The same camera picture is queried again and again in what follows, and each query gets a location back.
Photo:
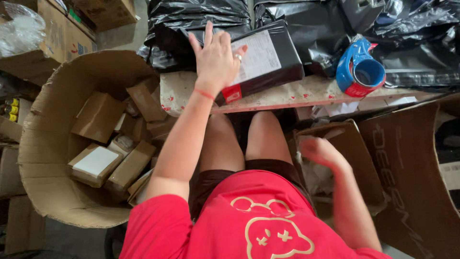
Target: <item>red t-shirt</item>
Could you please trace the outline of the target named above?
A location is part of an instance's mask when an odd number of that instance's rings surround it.
[[[329,259],[391,257],[353,250],[283,177],[262,170],[236,173],[211,193],[196,224],[187,202],[162,195],[136,206],[121,259]]]

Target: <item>person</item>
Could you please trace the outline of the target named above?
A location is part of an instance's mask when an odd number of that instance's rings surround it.
[[[382,253],[352,168],[327,140],[307,139],[301,152],[334,173],[335,231],[316,217],[271,112],[254,115],[245,155],[229,119],[209,117],[248,48],[232,52],[230,35],[212,31],[208,22],[203,48],[189,34],[195,90],[161,150],[147,200],[131,211],[120,258],[390,258]]]

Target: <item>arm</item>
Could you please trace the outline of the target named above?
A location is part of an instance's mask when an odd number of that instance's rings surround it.
[[[196,56],[198,78],[189,99],[160,152],[158,162],[147,186],[147,199],[163,194],[175,194],[185,200],[189,197],[189,180],[195,171],[211,107],[211,98],[231,84],[240,68],[234,57],[230,34],[220,31],[213,36],[213,24],[206,25],[205,44],[201,48],[190,33],[190,44]],[[244,45],[236,54],[247,51]]]
[[[362,199],[353,170],[342,154],[327,140],[319,138],[303,141],[301,153],[333,171],[334,224],[337,234],[352,249],[372,248],[382,252],[374,223]]]

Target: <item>ring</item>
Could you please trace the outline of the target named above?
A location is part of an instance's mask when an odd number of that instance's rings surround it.
[[[235,54],[235,58],[239,59],[240,63],[241,63],[241,60],[243,59],[243,57],[240,54]]]

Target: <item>leg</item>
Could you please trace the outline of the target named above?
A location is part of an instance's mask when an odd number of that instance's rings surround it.
[[[207,170],[244,170],[244,156],[233,125],[224,114],[209,118],[200,155],[200,172]]]
[[[281,125],[272,112],[259,112],[251,121],[246,160],[253,159],[277,159],[293,164]]]

